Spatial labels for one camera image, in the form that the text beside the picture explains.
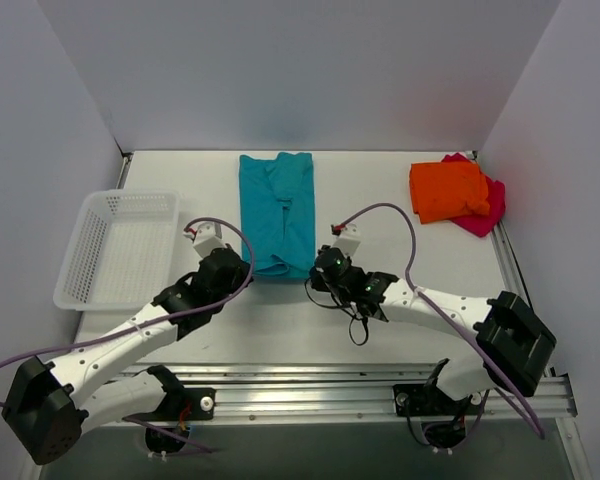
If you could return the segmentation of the teal t shirt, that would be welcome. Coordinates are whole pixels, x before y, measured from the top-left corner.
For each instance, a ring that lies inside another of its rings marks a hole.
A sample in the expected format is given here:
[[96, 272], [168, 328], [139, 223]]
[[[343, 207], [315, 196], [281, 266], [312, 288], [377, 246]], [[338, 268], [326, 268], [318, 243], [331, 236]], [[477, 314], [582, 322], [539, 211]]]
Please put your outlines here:
[[239, 157], [241, 230], [255, 255], [254, 274], [283, 280], [309, 276], [316, 253], [313, 156]]

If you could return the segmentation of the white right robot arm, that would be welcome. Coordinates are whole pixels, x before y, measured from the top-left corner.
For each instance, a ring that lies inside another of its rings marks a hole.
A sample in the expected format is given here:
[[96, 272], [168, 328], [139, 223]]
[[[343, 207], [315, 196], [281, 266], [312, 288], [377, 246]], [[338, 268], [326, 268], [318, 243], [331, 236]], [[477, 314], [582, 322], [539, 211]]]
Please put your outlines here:
[[515, 293], [483, 298], [412, 287], [396, 275], [364, 271], [336, 247], [319, 251], [309, 284], [351, 307], [363, 321], [411, 324], [467, 341], [470, 353], [443, 358], [423, 390], [427, 406], [439, 413], [495, 387], [532, 397], [557, 344]]

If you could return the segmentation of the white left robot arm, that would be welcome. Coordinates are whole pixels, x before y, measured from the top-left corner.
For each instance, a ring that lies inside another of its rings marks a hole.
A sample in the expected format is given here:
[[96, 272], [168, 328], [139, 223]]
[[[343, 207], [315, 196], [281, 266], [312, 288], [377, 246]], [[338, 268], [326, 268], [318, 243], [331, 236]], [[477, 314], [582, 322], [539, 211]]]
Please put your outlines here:
[[49, 464], [80, 436], [136, 413], [174, 417], [182, 405], [175, 376], [153, 367], [131, 379], [116, 375], [149, 353], [208, 324], [246, 288], [251, 265], [230, 247], [213, 249], [126, 323], [48, 361], [19, 365], [1, 415], [37, 465]]

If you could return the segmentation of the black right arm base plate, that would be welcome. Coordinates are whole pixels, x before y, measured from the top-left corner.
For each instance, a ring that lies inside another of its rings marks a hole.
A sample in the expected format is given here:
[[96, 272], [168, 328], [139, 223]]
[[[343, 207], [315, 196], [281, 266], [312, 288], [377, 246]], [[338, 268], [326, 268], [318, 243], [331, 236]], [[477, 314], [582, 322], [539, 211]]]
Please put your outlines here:
[[479, 411], [471, 400], [452, 400], [437, 388], [420, 383], [395, 384], [392, 392], [399, 417], [455, 417], [476, 415]]

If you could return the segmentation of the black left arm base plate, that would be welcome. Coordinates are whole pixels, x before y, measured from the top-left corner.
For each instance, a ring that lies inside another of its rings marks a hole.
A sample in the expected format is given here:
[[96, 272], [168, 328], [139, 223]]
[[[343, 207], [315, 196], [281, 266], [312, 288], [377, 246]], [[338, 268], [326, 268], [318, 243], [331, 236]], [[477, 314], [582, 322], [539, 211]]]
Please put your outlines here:
[[214, 417], [216, 391], [209, 387], [179, 388], [167, 392], [164, 398], [145, 412], [132, 418], [143, 421], [189, 422], [207, 421]]

